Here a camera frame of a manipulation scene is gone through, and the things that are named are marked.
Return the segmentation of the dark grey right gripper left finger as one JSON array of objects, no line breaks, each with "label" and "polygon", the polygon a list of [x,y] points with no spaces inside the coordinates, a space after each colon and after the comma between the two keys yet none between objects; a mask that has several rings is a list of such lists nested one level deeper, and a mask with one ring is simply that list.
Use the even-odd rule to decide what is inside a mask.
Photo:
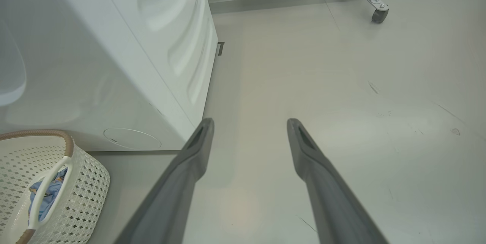
[{"label": "dark grey right gripper left finger", "polygon": [[114,244],[182,244],[196,182],[205,174],[214,121],[204,118]]}]

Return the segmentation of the white front-load washing machine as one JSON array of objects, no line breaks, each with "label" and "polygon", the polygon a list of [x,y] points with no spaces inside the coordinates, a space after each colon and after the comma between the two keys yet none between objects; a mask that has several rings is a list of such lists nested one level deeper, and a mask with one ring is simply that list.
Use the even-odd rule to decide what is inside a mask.
[{"label": "white front-load washing machine", "polygon": [[202,120],[217,43],[208,0],[0,0],[0,134],[179,150]]}]

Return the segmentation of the white perforated basket brown rim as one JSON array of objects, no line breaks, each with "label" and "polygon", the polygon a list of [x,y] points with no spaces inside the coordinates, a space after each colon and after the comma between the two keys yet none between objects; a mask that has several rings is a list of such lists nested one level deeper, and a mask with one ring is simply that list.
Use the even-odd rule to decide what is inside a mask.
[{"label": "white perforated basket brown rim", "polygon": [[[59,171],[61,190],[43,221],[43,196]],[[29,187],[42,181],[31,205]],[[86,244],[110,186],[107,169],[62,130],[0,135],[0,244]]]}]

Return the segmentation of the blue cartoon garment beige trim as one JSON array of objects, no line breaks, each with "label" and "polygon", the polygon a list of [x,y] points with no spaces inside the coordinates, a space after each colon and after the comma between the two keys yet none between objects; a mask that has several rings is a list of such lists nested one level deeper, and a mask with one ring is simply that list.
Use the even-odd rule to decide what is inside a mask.
[{"label": "blue cartoon garment beige trim", "polygon": [[[38,221],[43,221],[44,218],[47,216],[47,214],[50,211],[50,208],[53,206],[60,190],[63,185],[66,173],[68,171],[68,168],[64,168],[62,171],[59,171],[55,178],[50,182],[50,185],[47,187],[47,190],[42,198],[41,206],[39,209],[38,213]],[[38,192],[38,189],[40,185],[42,184],[42,181],[39,181],[35,184],[33,184],[31,187],[29,187],[29,191],[31,192],[30,194],[30,206],[29,206],[29,216],[31,213],[31,208],[32,204],[34,201],[34,198]]]}]

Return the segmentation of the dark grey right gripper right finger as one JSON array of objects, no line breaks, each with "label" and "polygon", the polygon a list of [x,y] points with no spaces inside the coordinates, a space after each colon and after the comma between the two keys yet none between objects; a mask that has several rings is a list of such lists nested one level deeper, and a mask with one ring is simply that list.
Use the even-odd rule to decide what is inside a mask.
[{"label": "dark grey right gripper right finger", "polygon": [[304,125],[287,120],[297,175],[305,182],[320,244],[389,244]]}]

